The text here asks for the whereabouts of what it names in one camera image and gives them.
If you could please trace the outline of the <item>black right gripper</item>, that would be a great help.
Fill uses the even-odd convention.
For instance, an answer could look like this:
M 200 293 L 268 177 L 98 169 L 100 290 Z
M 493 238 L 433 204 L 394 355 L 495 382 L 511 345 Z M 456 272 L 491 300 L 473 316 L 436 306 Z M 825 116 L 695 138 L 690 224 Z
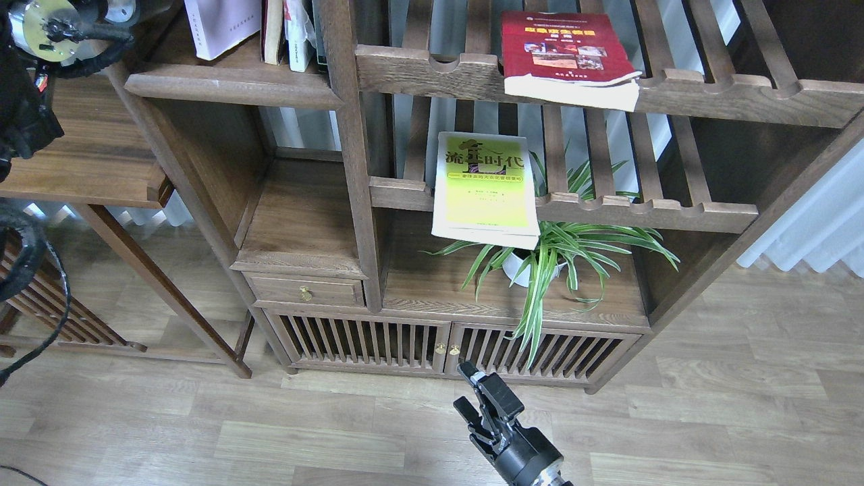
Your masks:
M 522 401 L 497 373 L 478 370 L 472 362 L 462 362 L 459 374 L 472 385 L 483 414 L 459 397 L 453 406 L 466 421 L 469 439 L 485 456 L 508 485 L 564 485 L 560 474 L 564 456 L 536 427 L 525 428 L 516 422 L 524 411 Z M 509 442 L 504 441 L 502 433 Z

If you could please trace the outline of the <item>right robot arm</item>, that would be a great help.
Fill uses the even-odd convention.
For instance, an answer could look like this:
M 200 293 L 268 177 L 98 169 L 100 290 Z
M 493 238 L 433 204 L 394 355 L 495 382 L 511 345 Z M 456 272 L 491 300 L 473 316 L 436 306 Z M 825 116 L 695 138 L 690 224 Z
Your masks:
M 570 485 L 560 475 L 564 461 L 558 449 L 536 427 L 525 428 L 516 415 L 522 401 L 497 373 L 486 373 L 469 360 L 458 372 L 472 385 L 481 405 L 478 412 L 465 398 L 454 408 L 467 422 L 469 439 L 509 485 Z

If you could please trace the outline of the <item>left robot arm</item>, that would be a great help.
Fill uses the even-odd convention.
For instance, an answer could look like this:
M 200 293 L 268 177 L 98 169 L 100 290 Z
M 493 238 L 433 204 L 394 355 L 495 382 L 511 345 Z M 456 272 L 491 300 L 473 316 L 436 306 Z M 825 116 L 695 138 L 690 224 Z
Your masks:
M 107 1 L 3 1 L 2 3 L 2 178 L 13 158 L 28 159 L 64 132 L 52 108 L 58 79 L 98 73 L 135 44 L 136 19 L 110 18 Z M 67 273 L 44 227 L 33 215 L 2 205 L 2 234 L 20 237 L 21 247 L 6 277 L 2 299 L 22 293 L 47 254 L 61 274 L 63 310 L 49 337 L 2 370 L 2 382 L 40 356 L 61 335 L 73 306 Z

